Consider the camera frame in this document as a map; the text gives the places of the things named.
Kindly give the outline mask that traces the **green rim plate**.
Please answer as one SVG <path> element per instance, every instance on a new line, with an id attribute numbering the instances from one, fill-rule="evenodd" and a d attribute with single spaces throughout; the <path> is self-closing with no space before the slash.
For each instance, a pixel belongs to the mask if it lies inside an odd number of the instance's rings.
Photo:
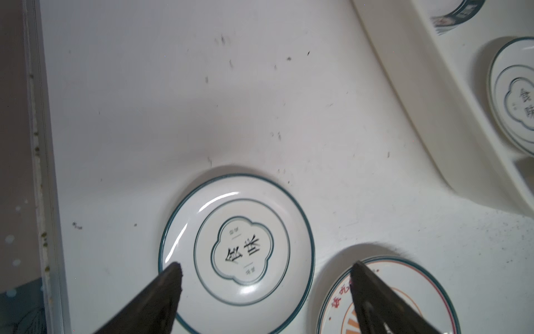
<path id="1" fill-rule="evenodd" d="M 484 4 L 485 0 L 449 1 L 445 7 L 441 6 L 439 11 L 431 14 L 432 25 L 442 35 L 472 19 Z"/>

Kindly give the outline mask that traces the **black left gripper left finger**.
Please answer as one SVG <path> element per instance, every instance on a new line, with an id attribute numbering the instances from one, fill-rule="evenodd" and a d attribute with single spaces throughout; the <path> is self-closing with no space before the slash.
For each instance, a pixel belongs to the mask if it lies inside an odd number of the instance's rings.
<path id="1" fill-rule="evenodd" d="M 97 332 L 171 333 L 182 293 L 182 278 L 181 265 L 171 263 Z"/>

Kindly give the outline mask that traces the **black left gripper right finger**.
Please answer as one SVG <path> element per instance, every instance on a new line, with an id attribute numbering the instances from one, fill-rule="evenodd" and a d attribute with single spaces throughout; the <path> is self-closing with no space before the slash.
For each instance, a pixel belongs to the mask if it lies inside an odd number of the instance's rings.
<path id="1" fill-rule="evenodd" d="M 362 333 L 437 333 L 363 262 L 350 269 L 350 290 Z"/>

